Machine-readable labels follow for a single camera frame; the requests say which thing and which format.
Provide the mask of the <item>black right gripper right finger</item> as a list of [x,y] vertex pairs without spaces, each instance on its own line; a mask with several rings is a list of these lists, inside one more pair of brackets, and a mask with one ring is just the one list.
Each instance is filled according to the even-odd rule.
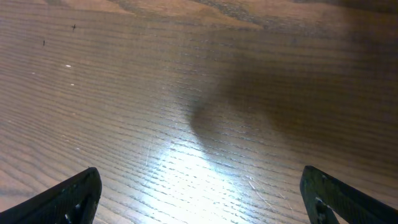
[[300,192],[311,223],[397,223],[397,210],[314,166],[305,166]]

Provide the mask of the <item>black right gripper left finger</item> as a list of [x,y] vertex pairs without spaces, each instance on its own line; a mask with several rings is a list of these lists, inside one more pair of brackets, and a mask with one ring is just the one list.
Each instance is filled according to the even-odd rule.
[[1,223],[92,224],[102,191],[95,167],[1,212]]

